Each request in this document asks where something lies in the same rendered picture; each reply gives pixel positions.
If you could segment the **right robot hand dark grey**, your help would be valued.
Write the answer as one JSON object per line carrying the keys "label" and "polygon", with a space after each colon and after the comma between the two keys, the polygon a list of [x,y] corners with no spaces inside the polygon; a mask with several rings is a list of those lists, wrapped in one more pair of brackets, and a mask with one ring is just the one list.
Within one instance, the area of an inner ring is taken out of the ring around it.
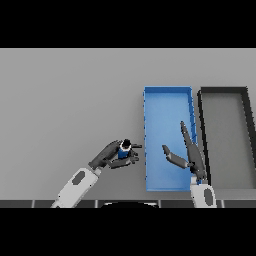
{"label": "right robot hand dark grey", "polygon": [[180,122],[180,127],[184,139],[184,144],[187,149],[188,159],[185,160],[184,158],[174,154],[169,150],[167,145],[163,145],[162,149],[164,151],[164,154],[166,155],[166,160],[182,169],[189,168],[190,172],[196,176],[197,182],[206,180],[207,173],[205,171],[205,165],[199,148],[191,140],[188,129],[183,121]]}

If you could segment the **left robot hand dark grey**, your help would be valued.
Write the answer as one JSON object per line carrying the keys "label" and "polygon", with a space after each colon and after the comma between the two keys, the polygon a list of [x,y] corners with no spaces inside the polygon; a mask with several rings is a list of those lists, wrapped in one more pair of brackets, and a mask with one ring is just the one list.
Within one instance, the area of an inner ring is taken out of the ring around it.
{"label": "left robot hand dark grey", "polygon": [[88,165],[96,170],[101,167],[104,168],[108,165],[111,169],[116,169],[130,164],[135,164],[138,160],[138,153],[134,151],[135,148],[141,148],[139,144],[131,143],[131,150],[129,151],[128,157],[124,159],[118,158],[118,151],[120,144],[123,140],[115,140],[109,143]]}

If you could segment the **blue bin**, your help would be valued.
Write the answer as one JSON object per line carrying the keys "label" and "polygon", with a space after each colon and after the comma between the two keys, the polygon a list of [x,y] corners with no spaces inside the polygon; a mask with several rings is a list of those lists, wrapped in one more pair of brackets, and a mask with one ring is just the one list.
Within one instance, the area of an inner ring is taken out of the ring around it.
{"label": "blue bin", "polygon": [[187,159],[181,121],[191,140],[197,142],[192,88],[145,86],[143,97],[146,191],[189,191],[192,173],[167,161],[162,146]]}

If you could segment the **dark grey bin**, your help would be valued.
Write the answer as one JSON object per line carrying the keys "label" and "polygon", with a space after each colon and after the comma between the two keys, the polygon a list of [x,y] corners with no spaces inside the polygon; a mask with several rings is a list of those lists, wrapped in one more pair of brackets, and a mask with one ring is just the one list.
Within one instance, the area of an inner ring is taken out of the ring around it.
{"label": "dark grey bin", "polygon": [[208,179],[215,189],[256,189],[256,130],[247,87],[197,93]]}

